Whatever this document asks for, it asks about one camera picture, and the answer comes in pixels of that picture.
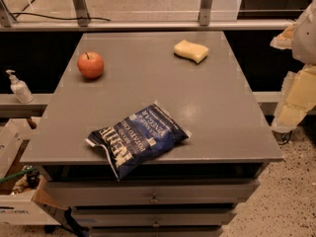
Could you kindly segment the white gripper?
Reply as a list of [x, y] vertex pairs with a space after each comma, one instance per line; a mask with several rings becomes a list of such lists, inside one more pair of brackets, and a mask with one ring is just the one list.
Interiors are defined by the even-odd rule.
[[270, 46], [292, 49], [292, 56], [306, 63], [297, 73], [289, 71], [281, 86], [272, 130], [289, 133], [316, 106], [316, 0], [299, 16], [296, 24], [288, 26], [274, 37]]

